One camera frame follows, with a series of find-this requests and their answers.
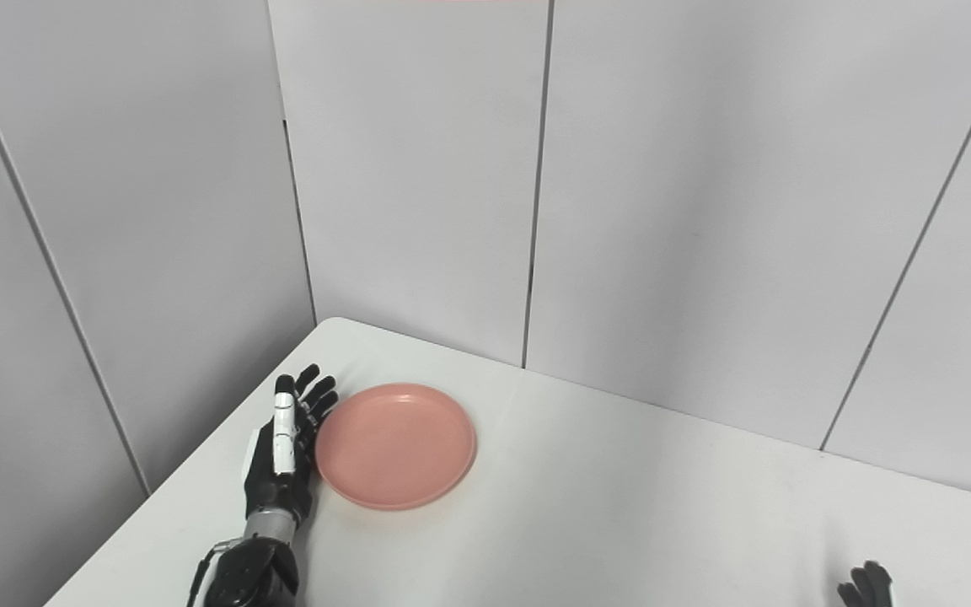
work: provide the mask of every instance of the partial robotic hand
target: partial robotic hand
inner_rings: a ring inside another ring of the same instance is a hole
[[[846,607],[893,607],[890,573],[875,561],[864,562],[864,568],[850,572],[852,583],[840,584],[837,594]]]
[[[246,474],[245,533],[213,546],[197,565],[186,607],[293,607],[299,577],[290,543],[312,507],[317,430],[339,400],[331,376],[307,392],[319,376],[317,365],[309,365],[298,380],[277,378],[273,416],[258,431]],[[215,575],[208,576],[216,556]]]

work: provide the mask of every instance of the white wall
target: white wall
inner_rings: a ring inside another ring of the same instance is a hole
[[[43,604],[143,497],[0,162],[0,607]]]
[[[970,1],[557,3],[528,368],[819,446],[970,121]]]
[[[828,450],[971,489],[971,143]]]
[[[519,364],[547,4],[271,5],[317,316]]]
[[[321,318],[812,447],[971,123],[966,0],[561,0],[536,199],[545,1],[272,5]],[[971,357],[971,277],[930,264],[968,295],[891,314],[829,446],[971,488],[971,365],[917,362]]]
[[[155,487],[313,326],[262,0],[0,0],[0,128]]]

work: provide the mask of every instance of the table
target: table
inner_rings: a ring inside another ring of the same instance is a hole
[[[296,552],[311,607],[840,607],[876,558],[905,607],[971,607],[971,493],[606,395],[344,319],[321,323],[47,603],[185,604],[243,528],[242,464],[280,373],[350,395],[442,389],[475,424],[469,474],[404,512],[319,489]]]

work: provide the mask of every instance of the pink plate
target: pink plate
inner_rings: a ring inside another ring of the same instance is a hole
[[[320,426],[317,468],[335,492],[405,510],[455,487],[475,457],[466,411],[438,389],[385,384],[339,404]]]

